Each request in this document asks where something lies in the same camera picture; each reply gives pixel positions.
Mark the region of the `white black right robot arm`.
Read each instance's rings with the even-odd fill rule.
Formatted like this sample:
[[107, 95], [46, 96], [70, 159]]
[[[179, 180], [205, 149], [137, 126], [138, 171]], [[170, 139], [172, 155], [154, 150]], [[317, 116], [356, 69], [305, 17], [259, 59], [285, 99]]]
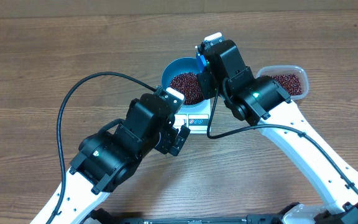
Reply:
[[221, 97], [235, 118], [248, 123], [216, 137], [258, 129], [287, 155], [323, 202], [291, 206], [280, 223], [358, 223], [358, 171], [313, 129], [290, 94], [271, 77], [254, 77], [232, 40], [205, 39], [196, 50], [203, 97]]

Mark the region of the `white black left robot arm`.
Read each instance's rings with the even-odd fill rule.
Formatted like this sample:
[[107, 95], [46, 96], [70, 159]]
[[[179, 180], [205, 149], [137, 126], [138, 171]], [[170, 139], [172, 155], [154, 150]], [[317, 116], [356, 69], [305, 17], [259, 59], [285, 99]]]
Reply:
[[143, 94], [132, 100], [125, 119], [111, 121], [85, 138], [66, 179], [33, 223], [81, 223], [135, 173], [152, 149], [177, 156], [190, 134], [186, 126], [173, 125], [184, 100], [172, 88]]

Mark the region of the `blue plastic measuring scoop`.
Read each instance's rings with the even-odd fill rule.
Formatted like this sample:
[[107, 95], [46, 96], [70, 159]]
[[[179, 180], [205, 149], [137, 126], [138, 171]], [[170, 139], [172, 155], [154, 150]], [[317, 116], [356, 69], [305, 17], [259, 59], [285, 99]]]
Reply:
[[196, 53], [196, 63], [200, 73], [206, 70], [207, 60], [205, 59], [204, 55], [199, 52]]

